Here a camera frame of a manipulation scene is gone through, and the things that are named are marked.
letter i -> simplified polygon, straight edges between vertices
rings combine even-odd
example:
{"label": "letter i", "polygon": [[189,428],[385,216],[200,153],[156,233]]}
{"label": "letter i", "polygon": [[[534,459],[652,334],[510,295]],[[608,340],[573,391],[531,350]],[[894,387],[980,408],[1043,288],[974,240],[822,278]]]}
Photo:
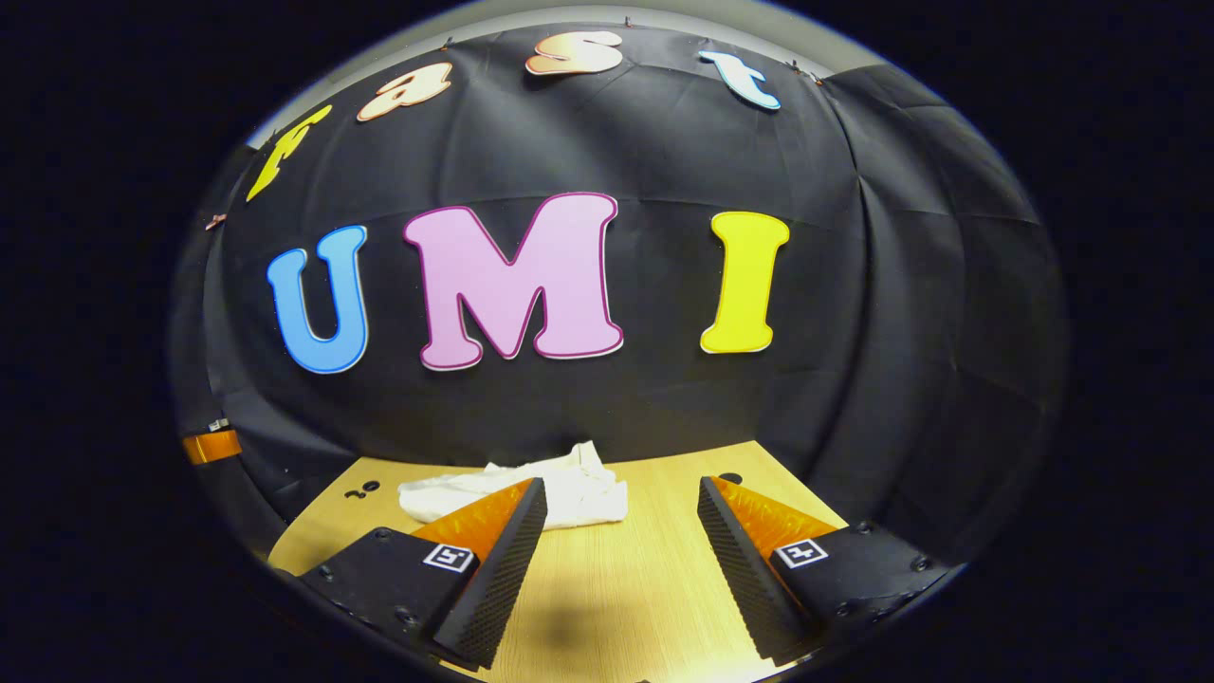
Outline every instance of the letter i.
{"label": "letter i", "polygon": [[745,354],[771,346],[767,301],[776,250],[788,241],[788,226],[750,211],[713,216],[713,232],[725,243],[725,271],[716,320],[699,337],[709,354]]}

blue letter u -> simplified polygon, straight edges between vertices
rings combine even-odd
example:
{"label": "blue letter u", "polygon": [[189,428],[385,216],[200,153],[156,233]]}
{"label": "blue letter u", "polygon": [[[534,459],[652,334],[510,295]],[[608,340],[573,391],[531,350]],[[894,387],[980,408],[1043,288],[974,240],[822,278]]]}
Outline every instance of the blue letter u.
{"label": "blue letter u", "polygon": [[364,241],[367,228],[351,224],[325,234],[316,245],[316,254],[329,263],[333,304],[337,309],[337,331],[329,338],[317,336],[307,320],[300,283],[307,251],[291,249],[271,261],[266,269],[274,289],[274,309],[287,352],[295,363],[314,374],[347,371],[367,351],[367,308],[357,258]]}

table surface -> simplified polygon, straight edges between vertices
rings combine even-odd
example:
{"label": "table surface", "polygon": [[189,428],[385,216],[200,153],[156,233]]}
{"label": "table surface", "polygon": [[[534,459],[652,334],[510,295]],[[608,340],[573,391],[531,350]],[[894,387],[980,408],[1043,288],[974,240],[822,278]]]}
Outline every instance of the table surface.
{"label": "table surface", "polygon": [[[793,666],[759,659],[696,513],[699,479],[732,472],[756,494],[846,522],[754,442],[605,467],[628,482],[628,517],[540,535],[493,668],[471,676],[744,683]],[[421,524],[401,510],[401,483],[478,469],[361,459],[287,529],[270,564],[300,575],[376,527],[412,533]],[[369,480],[380,488],[345,497]]]}

letter m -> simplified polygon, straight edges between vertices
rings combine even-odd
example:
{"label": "letter m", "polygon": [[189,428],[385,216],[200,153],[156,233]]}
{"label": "letter m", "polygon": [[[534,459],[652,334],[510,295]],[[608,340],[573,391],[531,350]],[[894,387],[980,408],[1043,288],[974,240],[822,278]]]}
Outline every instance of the letter m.
{"label": "letter m", "polygon": [[522,348],[527,320],[544,295],[544,329],[535,352],[550,359],[602,357],[624,345],[611,320],[603,238],[617,214],[606,194],[556,194],[540,204],[507,261],[466,206],[437,209],[409,221],[404,239],[421,252],[430,343],[421,364],[436,371],[475,366],[484,355],[469,338],[464,309],[505,359]]}

towel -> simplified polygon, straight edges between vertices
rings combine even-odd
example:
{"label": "towel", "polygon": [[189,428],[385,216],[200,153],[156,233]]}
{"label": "towel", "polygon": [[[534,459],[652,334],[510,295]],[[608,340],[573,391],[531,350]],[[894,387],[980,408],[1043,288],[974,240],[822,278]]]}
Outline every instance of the towel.
{"label": "towel", "polygon": [[405,482],[397,491],[401,508],[413,519],[429,524],[533,477],[544,479],[545,530],[620,522],[628,516],[628,483],[615,482],[615,473],[603,467],[590,442],[556,459],[521,467],[489,463],[483,472]]}

